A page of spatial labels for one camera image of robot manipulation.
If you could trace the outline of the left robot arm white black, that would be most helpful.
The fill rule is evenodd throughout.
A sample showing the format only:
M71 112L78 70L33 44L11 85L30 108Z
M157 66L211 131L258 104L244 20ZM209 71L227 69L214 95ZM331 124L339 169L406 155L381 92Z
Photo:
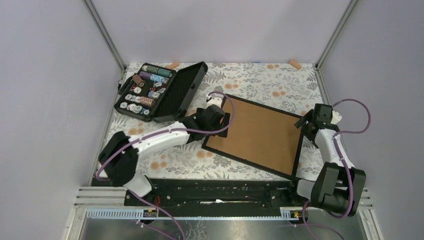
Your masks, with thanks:
M145 174L136 170L139 158L208 136L225 136L236 116L235 110L227 113L222 109L224 103L232 103L231 98L213 91L207 95L206 103L206 108L198 108L196 113L152 132L138 135L116 132L99 154L95 178L113 187L126 188L144 206L152 204L154 186Z

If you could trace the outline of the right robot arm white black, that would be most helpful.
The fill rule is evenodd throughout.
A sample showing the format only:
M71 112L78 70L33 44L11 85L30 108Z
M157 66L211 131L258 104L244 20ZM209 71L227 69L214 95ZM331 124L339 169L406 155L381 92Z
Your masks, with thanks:
M334 115L331 105L317 103L295 123L320 151L323 166L315 181L295 180L286 198L293 206L309 200L312 207L334 217L352 217L357 212L367 176L352 164L342 148L342 131L334 122Z

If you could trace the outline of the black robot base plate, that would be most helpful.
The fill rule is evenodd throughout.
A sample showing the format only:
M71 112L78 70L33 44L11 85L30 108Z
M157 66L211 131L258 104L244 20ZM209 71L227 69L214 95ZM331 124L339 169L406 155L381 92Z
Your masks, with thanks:
M270 216L279 208L302 208L287 180L213 180L152 178L153 190L143 199L169 212L187 215Z

